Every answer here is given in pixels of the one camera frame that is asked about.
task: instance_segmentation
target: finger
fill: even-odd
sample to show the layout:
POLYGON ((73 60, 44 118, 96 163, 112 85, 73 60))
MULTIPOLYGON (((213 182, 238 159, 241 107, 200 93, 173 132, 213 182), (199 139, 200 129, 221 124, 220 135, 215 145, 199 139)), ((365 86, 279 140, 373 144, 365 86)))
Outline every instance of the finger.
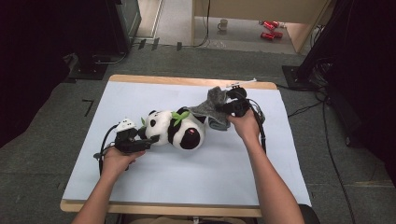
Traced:
POLYGON ((128 162, 128 164, 132 164, 134 162, 136 162, 136 155, 127 155, 127 156, 122 156, 123 160, 125 160, 126 162, 128 162))
POLYGON ((246 115, 250 115, 250 114, 252 114, 253 113, 253 110, 251 110, 250 108, 247 110, 247 112, 245 113, 245 115, 244 116, 246 116, 246 115))
POLYGON ((130 157, 132 160, 136 160, 137 158, 143 156, 145 153, 146 153, 146 151, 138 151, 138 152, 132 153, 129 157, 130 157))
POLYGON ((235 120, 235 117, 232 115, 227 115, 227 120, 230 121, 231 123, 233 123, 233 121, 235 120))

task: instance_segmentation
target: black stand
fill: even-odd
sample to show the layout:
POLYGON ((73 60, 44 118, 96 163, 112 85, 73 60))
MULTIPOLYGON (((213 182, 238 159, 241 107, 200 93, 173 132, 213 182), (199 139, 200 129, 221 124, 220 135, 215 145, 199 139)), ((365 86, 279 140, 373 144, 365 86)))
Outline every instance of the black stand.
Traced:
POLYGON ((91 67, 83 67, 79 62, 73 67, 68 78, 102 80, 107 70, 107 64, 95 63, 91 67))
POLYGON ((329 95, 330 105, 335 109, 337 115, 346 128, 346 145, 348 147, 364 147, 364 145, 356 137, 356 133, 362 126, 362 121, 356 114, 347 99, 332 85, 326 87, 326 92, 329 95))
POLYGON ((90 53, 76 53, 78 61, 69 74, 69 79, 102 80, 107 70, 110 58, 100 58, 100 63, 93 61, 90 53))
POLYGON ((308 76, 301 78, 298 76, 299 66, 286 66, 282 65, 283 75, 285 76, 288 86, 292 90, 316 90, 318 87, 312 84, 308 76))

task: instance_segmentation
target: gray carpet floor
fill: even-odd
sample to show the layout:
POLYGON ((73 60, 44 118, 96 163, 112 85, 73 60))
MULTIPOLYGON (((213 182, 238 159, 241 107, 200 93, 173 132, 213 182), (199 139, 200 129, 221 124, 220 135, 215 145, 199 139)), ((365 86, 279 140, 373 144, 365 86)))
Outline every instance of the gray carpet floor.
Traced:
MULTIPOLYGON (((60 209, 85 135, 108 78, 113 74, 218 79, 257 78, 286 85, 281 65, 300 65, 304 56, 221 49, 149 46, 111 64, 103 80, 61 83, 29 129, 0 149, 0 223, 69 223, 60 209), (90 103, 92 109, 87 114, 90 103)), ((313 92, 280 89, 288 113, 317 99, 313 92)), ((290 118, 309 195, 321 223, 352 223, 347 200, 326 146, 322 105, 290 118)), ((324 106, 335 164, 356 223, 395 223, 396 190, 382 161, 365 148, 345 145, 346 134, 330 105, 324 106)))

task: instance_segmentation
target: power cable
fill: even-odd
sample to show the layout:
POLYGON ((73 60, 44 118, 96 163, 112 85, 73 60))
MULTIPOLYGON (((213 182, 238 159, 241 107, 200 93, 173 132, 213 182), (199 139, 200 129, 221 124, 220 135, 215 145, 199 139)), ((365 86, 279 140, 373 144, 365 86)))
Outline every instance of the power cable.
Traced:
POLYGON ((318 25, 318 26, 317 26, 318 31, 317 31, 317 33, 315 34, 315 37, 314 37, 314 38, 312 38, 312 34, 313 34, 313 33, 311 33, 311 36, 310 36, 310 39, 309 39, 309 45, 311 46, 311 48, 313 48, 313 46, 314 46, 315 43, 317 42, 317 40, 318 40, 319 36, 321 35, 321 33, 322 33, 324 27, 325 27, 324 25, 318 25))
POLYGON ((209 0, 209 3, 207 4, 207 14, 206 14, 206 35, 205 35, 205 38, 204 38, 204 40, 202 41, 201 44, 199 44, 199 45, 197 45, 197 46, 186 46, 187 48, 188 48, 188 47, 191 47, 191 48, 199 48, 199 47, 201 47, 204 43, 206 43, 206 41, 209 39, 209 14, 210 14, 210 0, 209 0))
POLYGON ((280 84, 276 84, 276 86, 278 88, 282 88, 282 89, 289 90, 289 91, 317 91, 320 88, 320 87, 317 87, 316 89, 300 89, 300 88, 286 87, 286 86, 282 86, 280 84))
POLYGON ((335 164, 334 157, 332 155, 332 149, 330 148, 329 132, 328 132, 328 129, 327 129, 327 121, 326 121, 326 113, 325 113, 325 105, 326 105, 325 102, 323 102, 322 113, 323 113, 323 123, 324 123, 324 132, 325 132, 325 135, 326 135, 327 149, 329 151, 329 155, 330 155, 330 158, 332 160, 332 166, 334 167, 334 171, 337 174, 338 181, 340 182, 341 188, 342 188, 342 190, 344 192, 344 196, 346 198, 347 207, 349 209, 349 214, 350 214, 350 216, 352 218, 352 223, 356 224, 355 215, 353 214, 352 206, 350 204, 349 197, 347 196, 347 190, 346 190, 346 188, 344 186, 344 182, 343 182, 343 179, 341 178, 340 172, 338 171, 338 168, 337 168, 337 166, 335 164))
POLYGON ((304 113, 305 111, 309 110, 310 108, 313 108, 313 107, 315 107, 315 106, 317 106, 317 105, 320 105, 320 104, 322 104, 322 103, 323 103, 323 102, 317 102, 317 103, 315 103, 314 105, 309 105, 309 106, 305 106, 305 107, 303 107, 303 108, 300 108, 300 109, 294 111, 293 113, 289 114, 289 115, 288 115, 288 118, 291 118, 291 117, 296 116, 296 115, 298 115, 298 114, 302 114, 302 113, 304 113))
POLYGON ((345 36, 345 39, 344 39, 344 46, 347 45, 347 31, 348 31, 348 29, 349 29, 350 17, 351 17, 351 15, 352 15, 352 9, 353 9, 353 6, 354 6, 354 5, 355 5, 355 0, 352 0, 352 4, 350 5, 349 13, 348 13, 348 15, 347 15, 346 36, 345 36))
POLYGON ((120 61, 122 61, 122 60, 125 58, 126 54, 127 54, 127 53, 125 52, 119 60, 116 60, 116 61, 113 61, 113 62, 108 62, 108 63, 98 63, 98 62, 95 62, 95 63, 97 63, 97 64, 114 64, 114 63, 119 63, 120 61))

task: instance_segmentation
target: stuffed animal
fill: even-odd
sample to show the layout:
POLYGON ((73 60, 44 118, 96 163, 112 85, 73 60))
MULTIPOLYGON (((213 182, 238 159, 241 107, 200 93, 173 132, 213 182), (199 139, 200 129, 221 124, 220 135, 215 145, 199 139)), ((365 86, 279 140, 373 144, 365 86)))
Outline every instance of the stuffed animal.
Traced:
POLYGON ((138 134, 141 139, 159 135, 160 140, 154 146, 171 143, 180 149, 196 149, 205 139, 206 117, 195 117, 188 109, 182 107, 177 112, 171 110, 151 111, 143 120, 143 127, 138 134))

